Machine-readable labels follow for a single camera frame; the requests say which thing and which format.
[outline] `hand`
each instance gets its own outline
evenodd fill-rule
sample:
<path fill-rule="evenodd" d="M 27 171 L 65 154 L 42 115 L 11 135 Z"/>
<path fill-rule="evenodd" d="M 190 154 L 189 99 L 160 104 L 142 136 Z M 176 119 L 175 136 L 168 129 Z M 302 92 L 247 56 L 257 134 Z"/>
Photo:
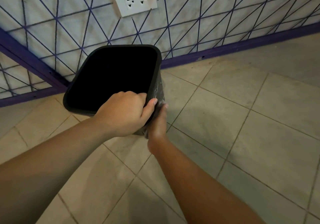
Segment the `hand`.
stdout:
<path fill-rule="evenodd" d="M 167 139 L 167 111 L 168 104 L 162 105 L 158 116 L 150 122 L 148 127 L 148 148 L 152 153 L 152 144 L 156 142 L 164 142 Z"/>
<path fill-rule="evenodd" d="M 119 92 L 112 95 L 98 110 L 94 119 L 112 137 L 127 136 L 143 127 L 155 109 L 157 99 L 150 99 L 146 107 L 146 93 Z"/>

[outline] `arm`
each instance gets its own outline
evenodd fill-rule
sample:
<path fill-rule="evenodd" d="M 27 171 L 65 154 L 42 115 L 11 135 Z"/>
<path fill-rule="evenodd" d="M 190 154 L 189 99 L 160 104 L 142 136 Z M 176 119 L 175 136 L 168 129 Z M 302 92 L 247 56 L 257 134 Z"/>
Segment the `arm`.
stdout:
<path fill-rule="evenodd" d="M 198 167 L 166 136 L 167 105 L 149 127 L 148 148 L 156 157 L 188 223 L 264 222 L 244 202 Z"/>
<path fill-rule="evenodd" d="M 82 162 L 103 142 L 141 128 L 156 99 L 120 92 L 93 118 L 0 165 L 1 223 L 35 223 Z"/>

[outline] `left hand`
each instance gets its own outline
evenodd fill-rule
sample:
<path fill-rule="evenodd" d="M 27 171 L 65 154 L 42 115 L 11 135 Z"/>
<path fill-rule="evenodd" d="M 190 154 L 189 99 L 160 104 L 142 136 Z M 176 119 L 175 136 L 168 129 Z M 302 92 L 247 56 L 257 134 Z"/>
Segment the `left hand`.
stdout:
<path fill-rule="evenodd" d="M 146 107 L 146 93 L 119 92 L 112 95 L 93 117 L 113 137 L 127 136 L 144 126 L 155 109 L 157 99 L 150 99 Z"/>

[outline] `forearm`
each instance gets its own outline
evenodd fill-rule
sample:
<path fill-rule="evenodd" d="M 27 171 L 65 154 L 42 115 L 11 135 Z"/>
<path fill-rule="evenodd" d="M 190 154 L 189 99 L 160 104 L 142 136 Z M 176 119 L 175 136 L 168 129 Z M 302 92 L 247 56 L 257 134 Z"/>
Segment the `forearm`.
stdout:
<path fill-rule="evenodd" d="M 245 203 L 166 138 L 150 142 L 149 148 L 158 160 L 188 223 L 264 223 Z"/>
<path fill-rule="evenodd" d="M 112 137 L 100 127 L 85 120 L 0 165 L 0 220 L 35 223 L 82 162 Z"/>

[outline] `black trash can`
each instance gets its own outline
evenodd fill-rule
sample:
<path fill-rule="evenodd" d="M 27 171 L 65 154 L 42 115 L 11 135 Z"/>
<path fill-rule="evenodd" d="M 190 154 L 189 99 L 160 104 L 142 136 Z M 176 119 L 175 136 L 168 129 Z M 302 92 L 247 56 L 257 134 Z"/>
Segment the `black trash can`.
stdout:
<path fill-rule="evenodd" d="M 155 111 L 135 134 L 145 135 L 165 97 L 160 75 L 162 58 L 153 45 L 107 45 L 86 58 L 63 97 L 64 107 L 76 114 L 94 116 L 114 93 L 147 93 L 146 104 L 157 98 Z"/>

